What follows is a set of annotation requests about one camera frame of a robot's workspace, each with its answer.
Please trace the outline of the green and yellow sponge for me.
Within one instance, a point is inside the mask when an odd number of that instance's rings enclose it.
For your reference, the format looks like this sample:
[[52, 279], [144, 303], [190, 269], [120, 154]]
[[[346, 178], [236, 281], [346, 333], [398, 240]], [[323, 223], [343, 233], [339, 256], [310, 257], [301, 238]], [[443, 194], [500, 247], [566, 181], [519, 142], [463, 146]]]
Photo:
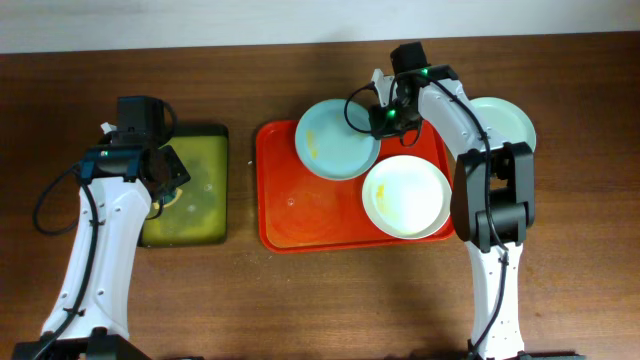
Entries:
[[182, 196], [183, 191], [177, 188], [173, 192], [165, 195], [161, 200], [153, 203], [153, 208], [159, 210], [160, 207], [166, 208], [175, 204]]

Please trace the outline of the light blue plate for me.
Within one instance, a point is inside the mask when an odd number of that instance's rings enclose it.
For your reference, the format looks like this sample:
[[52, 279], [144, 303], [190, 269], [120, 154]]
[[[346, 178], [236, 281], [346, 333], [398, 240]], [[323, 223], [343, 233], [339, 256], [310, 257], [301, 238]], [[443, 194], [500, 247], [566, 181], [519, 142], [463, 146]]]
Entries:
[[367, 132], [369, 114], [351, 102], [350, 122], [366, 133], [354, 130], [344, 117], [344, 99], [330, 99], [310, 107], [297, 124], [295, 149], [303, 165], [314, 175], [333, 181], [356, 178], [377, 160], [381, 141]]

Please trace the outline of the cream white plate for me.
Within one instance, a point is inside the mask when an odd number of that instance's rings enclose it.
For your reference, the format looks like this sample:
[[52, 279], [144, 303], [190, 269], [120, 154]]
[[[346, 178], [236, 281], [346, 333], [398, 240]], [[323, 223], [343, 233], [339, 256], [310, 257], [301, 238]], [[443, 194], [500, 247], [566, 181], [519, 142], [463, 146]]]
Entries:
[[443, 171], [411, 155], [392, 156], [376, 164], [361, 192], [369, 220], [402, 240], [426, 238], [443, 228], [450, 217], [451, 196]]

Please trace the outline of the light green plate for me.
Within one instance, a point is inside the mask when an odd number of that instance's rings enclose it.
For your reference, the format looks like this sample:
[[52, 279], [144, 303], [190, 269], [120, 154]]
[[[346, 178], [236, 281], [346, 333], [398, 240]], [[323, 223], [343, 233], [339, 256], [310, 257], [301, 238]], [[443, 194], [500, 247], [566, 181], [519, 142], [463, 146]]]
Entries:
[[536, 150], [537, 136], [529, 116], [515, 104], [497, 97], [480, 97], [471, 101], [487, 123], [511, 143], [526, 142]]

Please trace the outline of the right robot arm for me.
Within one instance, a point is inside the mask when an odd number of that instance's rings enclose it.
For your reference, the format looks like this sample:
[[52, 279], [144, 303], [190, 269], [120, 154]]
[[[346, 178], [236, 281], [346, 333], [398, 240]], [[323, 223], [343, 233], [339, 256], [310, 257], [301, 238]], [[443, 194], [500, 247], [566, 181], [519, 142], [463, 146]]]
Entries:
[[371, 86], [387, 120], [417, 115], [456, 159], [451, 217], [471, 260], [474, 325], [471, 359], [522, 359], [518, 267], [535, 219], [533, 151], [513, 143], [474, 109], [448, 65], [386, 75]]

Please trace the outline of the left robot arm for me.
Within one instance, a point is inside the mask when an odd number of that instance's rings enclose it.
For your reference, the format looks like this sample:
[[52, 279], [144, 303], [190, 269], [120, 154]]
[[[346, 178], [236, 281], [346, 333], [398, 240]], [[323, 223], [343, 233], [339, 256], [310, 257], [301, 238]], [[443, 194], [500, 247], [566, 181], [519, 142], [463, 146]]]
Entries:
[[39, 340], [15, 359], [143, 359], [129, 340], [128, 294], [135, 252], [153, 203], [188, 182], [174, 149], [101, 145], [70, 169], [80, 213], [65, 279]]

